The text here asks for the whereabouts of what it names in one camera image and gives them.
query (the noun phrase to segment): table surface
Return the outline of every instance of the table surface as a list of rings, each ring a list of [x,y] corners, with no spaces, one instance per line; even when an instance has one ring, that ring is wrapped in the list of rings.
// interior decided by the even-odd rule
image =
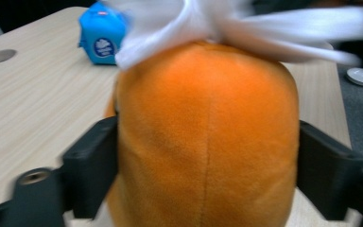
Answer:
[[[93,65],[77,48],[78,17],[84,8],[69,8],[0,36],[0,50],[16,55],[0,62],[0,202],[9,198],[13,180],[42,166],[58,167],[61,154],[103,117],[118,69]],[[286,64],[300,94],[305,120],[350,146],[337,68],[311,61]],[[355,226],[328,222],[297,190],[286,226]],[[112,226],[105,205],[96,221],[69,221],[70,226]]]

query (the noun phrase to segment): white fabric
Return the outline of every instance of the white fabric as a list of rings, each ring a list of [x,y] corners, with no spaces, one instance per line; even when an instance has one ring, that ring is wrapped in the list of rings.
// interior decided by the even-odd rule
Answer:
[[[122,69],[180,44],[210,40],[276,61],[325,59],[356,65],[327,42],[363,39],[363,8],[300,9],[255,16],[251,0],[106,0],[130,18],[116,54]]]

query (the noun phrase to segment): white circle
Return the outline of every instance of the white circle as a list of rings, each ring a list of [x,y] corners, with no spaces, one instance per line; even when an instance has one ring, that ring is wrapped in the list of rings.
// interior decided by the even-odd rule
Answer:
[[[347,70],[347,78],[351,82],[363,86],[363,69],[351,68]]]

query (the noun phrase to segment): orange plush toy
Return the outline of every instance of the orange plush toy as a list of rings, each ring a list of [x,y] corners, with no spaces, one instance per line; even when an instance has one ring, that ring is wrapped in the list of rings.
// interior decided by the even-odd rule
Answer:
[[[107,198],[115,226],[284,226],[299,102],[275,58],[353,58],[272,30],[288,16],[302,23],[291,18],[301,11],[246,20],[240,1],[141,2],[112,5],[134,12],[108,110],[119,116],[119,172]],[[165,14],[161,22],[150,24],[150,10]]]

